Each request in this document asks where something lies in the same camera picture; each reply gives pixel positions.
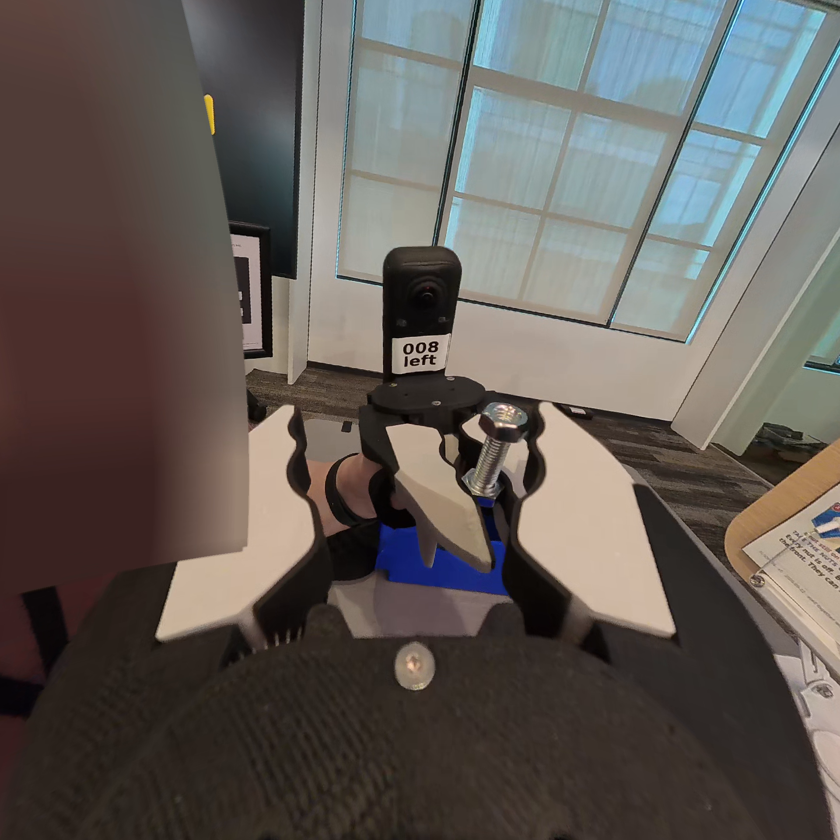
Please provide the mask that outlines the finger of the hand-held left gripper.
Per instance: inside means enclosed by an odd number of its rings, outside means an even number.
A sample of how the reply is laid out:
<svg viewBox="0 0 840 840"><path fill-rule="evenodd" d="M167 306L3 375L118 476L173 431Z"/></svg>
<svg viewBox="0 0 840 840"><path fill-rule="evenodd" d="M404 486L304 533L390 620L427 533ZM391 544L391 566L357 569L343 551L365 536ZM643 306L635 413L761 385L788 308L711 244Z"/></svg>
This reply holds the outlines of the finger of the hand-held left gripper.
<svg viewBox="0 0 840 840"><path fill-rule="evenodd" d="M487 428L479 420L468 420L443 437L440 454L460 489L489 488L489 462L483 455L489 440Z"/></svg>
<svg viewBox="0 0 840 840"><path fill-rule="evenodd" d="M386 432L397 463L395 494L415 519L424 565L432 568L442 547L478 572L491 572L495 554L483 516L441 456L440 433L419 425L392 425Z"/></svg>

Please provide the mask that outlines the white stand base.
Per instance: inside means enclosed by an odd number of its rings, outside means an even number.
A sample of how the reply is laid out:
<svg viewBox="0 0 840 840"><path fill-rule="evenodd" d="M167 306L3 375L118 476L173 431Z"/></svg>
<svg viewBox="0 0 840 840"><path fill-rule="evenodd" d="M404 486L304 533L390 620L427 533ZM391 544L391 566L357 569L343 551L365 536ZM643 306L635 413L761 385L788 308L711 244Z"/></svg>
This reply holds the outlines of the white stand base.
<svg viewBox="0 0 840 840"><path fill-rule="evenodd" d="M833 835L839 838L839 683L819 657L798 642L797 656L774 658L785 678L812 744L829 812Z"/></svg>

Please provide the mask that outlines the large paned window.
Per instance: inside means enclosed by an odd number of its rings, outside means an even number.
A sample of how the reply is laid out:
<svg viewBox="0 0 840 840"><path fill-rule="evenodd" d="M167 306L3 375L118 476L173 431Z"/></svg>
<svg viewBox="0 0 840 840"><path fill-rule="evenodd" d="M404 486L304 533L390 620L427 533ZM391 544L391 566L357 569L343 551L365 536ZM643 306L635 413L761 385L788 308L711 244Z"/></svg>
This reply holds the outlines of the large paned window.
<svg viewBox="0 0 840 840"><path fill-rule="evenodd" d="M354 2L337 273L688 343L838 68L838 2Z"/></svg>

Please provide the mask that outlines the blue plastic bin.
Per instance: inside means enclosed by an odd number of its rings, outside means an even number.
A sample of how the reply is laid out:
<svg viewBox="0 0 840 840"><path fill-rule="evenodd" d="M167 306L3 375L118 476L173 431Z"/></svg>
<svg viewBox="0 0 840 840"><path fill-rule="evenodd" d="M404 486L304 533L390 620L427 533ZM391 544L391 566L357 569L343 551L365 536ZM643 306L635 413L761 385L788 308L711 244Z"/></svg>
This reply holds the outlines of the blue plastic bin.
<svg viewBox="0 0 840 840"><path fill-rule="evenodd" d="M491 500L479 499L479 505L496 557L491 572L474 569L442 547L436 549L433 566L426 567L419 552L416 528L393 529L384 524L380 529L375 568L385 572L390 582L507 596L501 572L506 545L500 538Z"/></svg>

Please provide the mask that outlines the black framed sign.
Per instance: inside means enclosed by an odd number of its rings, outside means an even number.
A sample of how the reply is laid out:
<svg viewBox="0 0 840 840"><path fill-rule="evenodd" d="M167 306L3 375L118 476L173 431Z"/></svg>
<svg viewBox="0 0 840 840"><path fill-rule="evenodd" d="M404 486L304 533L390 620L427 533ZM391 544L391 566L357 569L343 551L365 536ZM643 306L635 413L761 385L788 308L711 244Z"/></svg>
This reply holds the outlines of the black framed sign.
<svg viewBox="0 0 840 840"><path fill-rule="evenodd" d="M269 358L273 351L268 227L228 222L243 324L244 357Z"/></svg>

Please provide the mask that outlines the person's left hand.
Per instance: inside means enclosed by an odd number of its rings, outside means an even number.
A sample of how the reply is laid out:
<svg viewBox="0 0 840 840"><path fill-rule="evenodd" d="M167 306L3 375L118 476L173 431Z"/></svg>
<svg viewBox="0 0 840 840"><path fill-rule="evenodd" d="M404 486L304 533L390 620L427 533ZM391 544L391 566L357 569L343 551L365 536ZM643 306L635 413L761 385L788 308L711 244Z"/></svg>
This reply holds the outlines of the person's left hand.
<svg viewBox="0 0 840 840"><path fill-rule="evenodd" d="M382 467L362 454L353 454L331 464L308 459L308 498L318 510L326 537L376 521L370 483Z"/></svg>

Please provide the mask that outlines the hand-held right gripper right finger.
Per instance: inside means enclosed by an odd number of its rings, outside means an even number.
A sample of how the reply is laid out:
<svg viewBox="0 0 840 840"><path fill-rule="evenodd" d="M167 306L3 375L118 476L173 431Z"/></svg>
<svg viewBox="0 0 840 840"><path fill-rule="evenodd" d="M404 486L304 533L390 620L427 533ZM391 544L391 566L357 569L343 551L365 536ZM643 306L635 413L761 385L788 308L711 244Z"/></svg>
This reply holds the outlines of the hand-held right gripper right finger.
<svg viewBox="0 0 840 840"><path fill-rule="evenodd" d="M502 580L526 633L578 645L595 625L671 639L636 485L551 402L532 412L527 489L511 506Z"/></svg>

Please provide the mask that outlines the light wooden board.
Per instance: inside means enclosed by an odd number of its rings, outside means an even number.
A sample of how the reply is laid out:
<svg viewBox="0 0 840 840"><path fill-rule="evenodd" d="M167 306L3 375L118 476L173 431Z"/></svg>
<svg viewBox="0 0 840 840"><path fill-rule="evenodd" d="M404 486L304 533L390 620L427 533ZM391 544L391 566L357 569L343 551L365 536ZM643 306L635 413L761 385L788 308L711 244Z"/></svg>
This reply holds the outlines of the light wooden board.
<svg viewBox="0 0 840 840"><path fill-rule="evenodd" d="M745 548L834 490L838 480L839 442L835 441L738 514L729 524L724 539L731 567L758 597L759 603L777 615L836 678L838 631L821 627L803 607L795 604L763 572L761 564L747 555Z"/></svg>

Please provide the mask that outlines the silver hex bolt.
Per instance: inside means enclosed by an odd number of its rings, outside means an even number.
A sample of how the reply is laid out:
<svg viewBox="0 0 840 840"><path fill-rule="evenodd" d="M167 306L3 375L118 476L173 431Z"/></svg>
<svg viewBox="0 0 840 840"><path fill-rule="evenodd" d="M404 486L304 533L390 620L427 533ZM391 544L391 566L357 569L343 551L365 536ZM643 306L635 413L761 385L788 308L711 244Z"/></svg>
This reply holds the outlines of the silver hex bolt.
<svg viewBox="0 0 840 840"><path fill-rule="evenodd" d="M501 493L500 476L508 450L523 437L517 428L497 429L486 433L476 467L462 476L469 493L474 497L497 498Z"/></svg>

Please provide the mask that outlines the large black screen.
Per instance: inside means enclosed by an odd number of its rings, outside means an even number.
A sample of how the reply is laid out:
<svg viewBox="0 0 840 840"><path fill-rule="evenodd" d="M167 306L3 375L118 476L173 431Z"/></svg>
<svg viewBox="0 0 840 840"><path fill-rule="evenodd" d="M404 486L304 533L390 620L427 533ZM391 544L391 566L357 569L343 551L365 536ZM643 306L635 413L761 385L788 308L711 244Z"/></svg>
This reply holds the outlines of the large black screen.
<svg viewBox="0 0 840 840"><path fill-rule="evenodd" d="M269 229L269 266L296 279L305 3L183 1L227 218Z"/></svg>

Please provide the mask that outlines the printed instruction sheet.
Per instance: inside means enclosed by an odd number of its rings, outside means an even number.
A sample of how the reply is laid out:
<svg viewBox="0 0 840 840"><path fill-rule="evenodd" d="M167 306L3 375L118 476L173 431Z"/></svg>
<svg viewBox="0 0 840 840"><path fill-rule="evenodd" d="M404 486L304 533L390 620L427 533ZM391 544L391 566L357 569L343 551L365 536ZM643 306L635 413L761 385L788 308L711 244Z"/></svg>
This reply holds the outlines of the printed instruction sheet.
<svg viewBox="0 0 840 840"><path fill-rule="evenodd" d="M744 552L780 603L776 609L786 609L801 635L809 632L838 658L838 486L748 543Z"/></svg>

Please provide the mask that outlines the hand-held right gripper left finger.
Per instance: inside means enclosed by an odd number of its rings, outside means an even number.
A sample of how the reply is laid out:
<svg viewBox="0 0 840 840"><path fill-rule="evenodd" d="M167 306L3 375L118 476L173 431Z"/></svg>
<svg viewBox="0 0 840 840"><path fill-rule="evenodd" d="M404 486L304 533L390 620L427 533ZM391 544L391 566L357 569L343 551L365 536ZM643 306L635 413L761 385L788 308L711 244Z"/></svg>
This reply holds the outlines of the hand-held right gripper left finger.
<svg viewBox="0 0 840 840"><path fill-rule="evenodd" d="M332 583L319 512L308 497L306 446L301 413L291 405L248 434L247 544L176 565L158 641L219 627L237 627L252 648L303 635Z"/></svg>

